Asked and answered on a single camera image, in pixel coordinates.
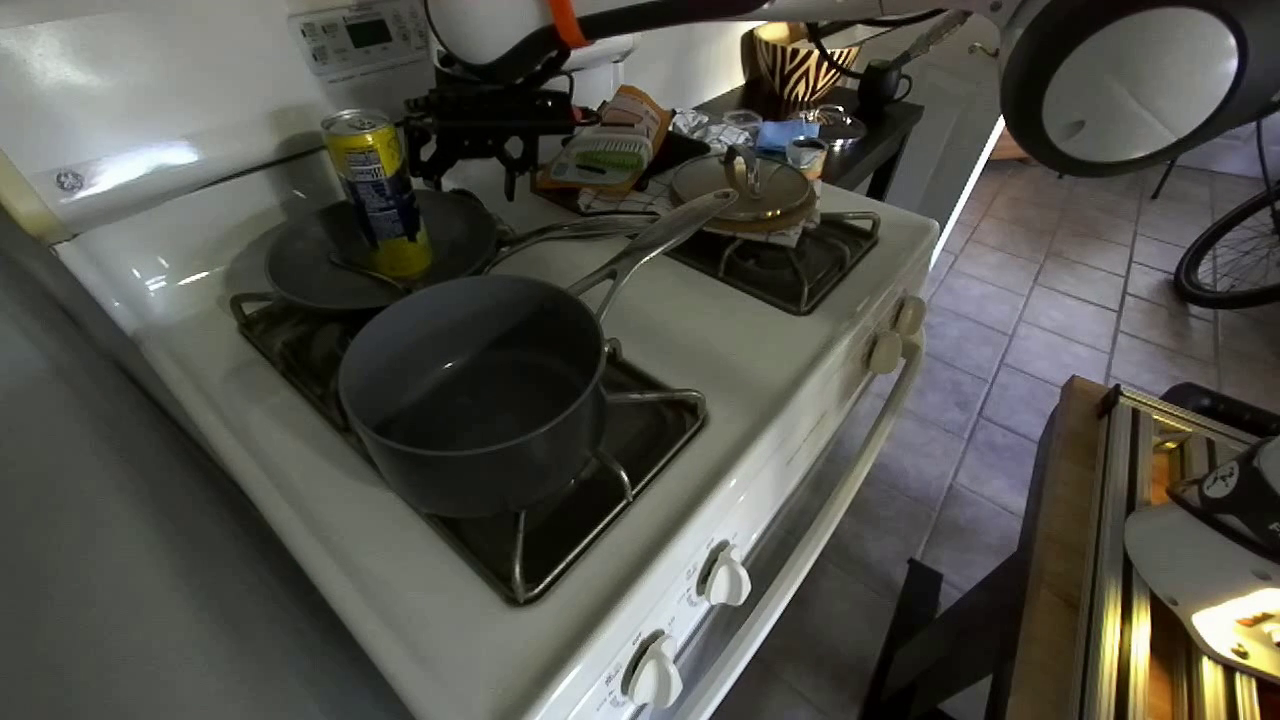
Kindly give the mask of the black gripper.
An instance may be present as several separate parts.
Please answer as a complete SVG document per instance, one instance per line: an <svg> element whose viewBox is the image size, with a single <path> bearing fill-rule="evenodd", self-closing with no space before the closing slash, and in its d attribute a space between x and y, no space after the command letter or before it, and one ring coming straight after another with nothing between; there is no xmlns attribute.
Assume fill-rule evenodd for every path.
<svg viewBox="0 0 1280 720"><path fill-rule="evenodd" d="M507 178L538 165L545 135L568 135L575 109L568 91L538 78L482 85L434 73L434 87L405 105L409 172L439 178L461 158L494 158Z"/></svg>

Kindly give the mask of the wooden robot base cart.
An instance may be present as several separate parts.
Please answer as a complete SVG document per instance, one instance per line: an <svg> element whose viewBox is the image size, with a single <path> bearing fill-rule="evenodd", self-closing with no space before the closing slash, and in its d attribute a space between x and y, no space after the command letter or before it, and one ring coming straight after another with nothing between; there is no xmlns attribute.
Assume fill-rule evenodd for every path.
<svg viewBox="0 0 1280 720"><path fill-rule="evenodd" d="M1247 432L1062 378L1024 509L1007 720L1280 720L1276 568L1175 492Z"/></svg>

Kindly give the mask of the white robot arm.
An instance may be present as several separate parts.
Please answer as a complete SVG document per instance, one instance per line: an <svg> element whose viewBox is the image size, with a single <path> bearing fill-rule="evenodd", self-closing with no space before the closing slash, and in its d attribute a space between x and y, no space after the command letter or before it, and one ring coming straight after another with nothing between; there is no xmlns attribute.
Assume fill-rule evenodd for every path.
<svg viewBox="0 0 1280 720"><path fill-rule="evenodd" d="M451 59L516 85L612 34L716 21L986 21L1001 116L1053 172L1172 158L1276 109L1280 0L419 0Z"/></svg>

